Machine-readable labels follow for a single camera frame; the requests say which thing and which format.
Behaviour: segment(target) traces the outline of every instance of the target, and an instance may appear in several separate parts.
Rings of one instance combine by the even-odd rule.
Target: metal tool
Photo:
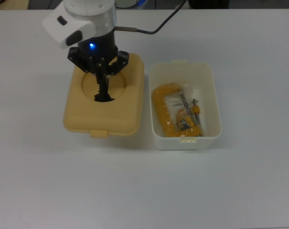
[[[193,106],[198,106],[197,103],[198,103],[198,100],[196,100],[196,99],[192,100]],[[199,117],[198,113],[196,113],[196,119],[197,119],[198,123],[201,124],[200,117]]]
[[[192,112],[192,110],[190,109],[189,103],[186,100],[185,94],[183,90],[180,90],[178,92],[179,96],[182,99],[183,105],[186,109],[187,114],[190,116],[190,118],[192,119],[192,121],[194,122],[195,125],[199,125],[199,122],[197,121],[197,118],[195,116],[195,114]]]

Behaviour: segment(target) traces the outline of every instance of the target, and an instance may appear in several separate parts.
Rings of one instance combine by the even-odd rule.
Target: white table
[[[289,227],[289,10],[189,10],[120,50],[212,66],[223,133],[210,149],[154,149],[147,81],[132,137],[62,125],[73,65],[41,27],[0,11],[0,229]],[[119,11],[153,30],[170,11]]]

